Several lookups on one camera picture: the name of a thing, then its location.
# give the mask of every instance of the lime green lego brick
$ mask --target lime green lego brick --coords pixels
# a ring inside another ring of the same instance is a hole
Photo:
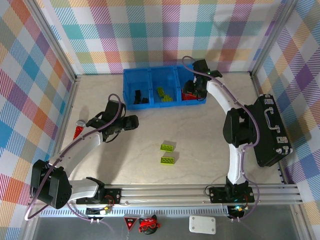
[[[172,145],[166,145],[166,144],[161,144],[160,150],[161,150],[161,151],[168,152],[168,153],[172,153],[172,152],[174,151],[174,146],[172,146]]]
[[[164,165],[174,165],[175,164],[175,158],[174,157],[161,157],[161,164]]]
[[[156,90],[158,91],[160,98],[163,98],[165,96],[165,91],[161,86],[157,87]]]
[[[169,95],[164,95],[164,97],[161,99],[161,102],[172,102],[172,97]]]

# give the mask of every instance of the blue storage bin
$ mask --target blue storage bin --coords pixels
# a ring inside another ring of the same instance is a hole
[[[206,100],[182,100],[184,84],[193,79],[194,74],[182,65],[125,69],[123,98],[126,107],[129,110],[136,110],[205,104]],[[162,102],[158,87],[162,87],[164,94],[169,95],[172,101]],[[136,90],[141,91],[141,100],[148,98],[149,103],[134,104]]]

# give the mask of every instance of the metal bracket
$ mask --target metal bracket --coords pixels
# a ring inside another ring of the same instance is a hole
[[[121,188],[105,188],[104,198],[99,205],[110,205],[110,200],[113,200],[113,205],[120,204],[121,201]],[[77,205],[97,205],[97,203],[89,197],[79,198],[76,200]]]
[[[235,203],[235,204],[245,204],[254,203],[255,197],[252,187],[248,187],[245,193],[241,197],[228,198],[228,194],[224,187],[210,187],[209,188],[210,202],[212,204],[225,204],[225,203]]]

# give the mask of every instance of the plaid wallpaper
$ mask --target plaid wallpaper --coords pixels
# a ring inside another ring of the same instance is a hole
[[[275,96],[294,153],[283,161],[320,239],[320,0],[300,0],[258,73]]]
[[[79,74],[175,65],[248,71],[288,0],[37,0]]]
[[[72,82],[23,0],[0,1],[0,240],[15,240],[32,164],[47,160]]]

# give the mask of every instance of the black suitcase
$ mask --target black suitcase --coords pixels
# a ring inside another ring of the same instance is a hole
[[[249,110],[256,119],[260,132],[260,141],[254,147],[258,165],[270,167],[292,153],[274,97],[270,94],[260,95]]]

